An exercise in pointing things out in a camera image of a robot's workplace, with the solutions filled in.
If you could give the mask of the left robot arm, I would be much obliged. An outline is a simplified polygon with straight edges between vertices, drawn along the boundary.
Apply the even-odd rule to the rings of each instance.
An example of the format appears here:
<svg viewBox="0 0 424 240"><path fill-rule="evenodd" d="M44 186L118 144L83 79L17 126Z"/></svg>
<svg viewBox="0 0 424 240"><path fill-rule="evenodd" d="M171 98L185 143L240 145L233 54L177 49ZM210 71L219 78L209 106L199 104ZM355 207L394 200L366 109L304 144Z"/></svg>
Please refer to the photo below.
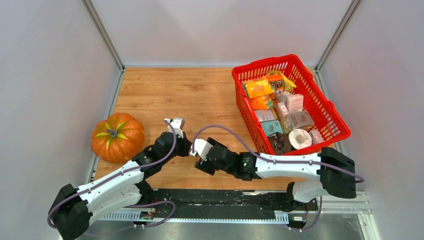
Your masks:
<svg viewBox="0 0 424 240"><path fill-rule="evenodd" d="M121 208L148 207L153 201L147 178L174 157L187 157L192 142L185 134L164 132L154 144L137 153L119 169L98 180L74 187L64 185L48 215L48 225L64 240L75 240L100 218Z"/></svg>

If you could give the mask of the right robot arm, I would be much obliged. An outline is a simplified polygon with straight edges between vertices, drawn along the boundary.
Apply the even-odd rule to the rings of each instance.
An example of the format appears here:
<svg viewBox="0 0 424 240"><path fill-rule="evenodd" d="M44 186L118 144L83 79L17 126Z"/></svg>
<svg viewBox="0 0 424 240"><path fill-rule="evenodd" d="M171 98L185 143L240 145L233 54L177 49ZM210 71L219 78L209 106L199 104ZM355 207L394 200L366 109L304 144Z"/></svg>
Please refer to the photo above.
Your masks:
<svg viewBox="0 0 424 240"><path fill-rule="evenodd" d="M195 167L213 175L224 171L243 181L274 177L302 178L291 182L286 205L299 209L321 196L354 199L357 196L355 162L331 147L306 155L270 155L251 151L236 153L212 138L195 139L189 154L199 157Z"/></svg>

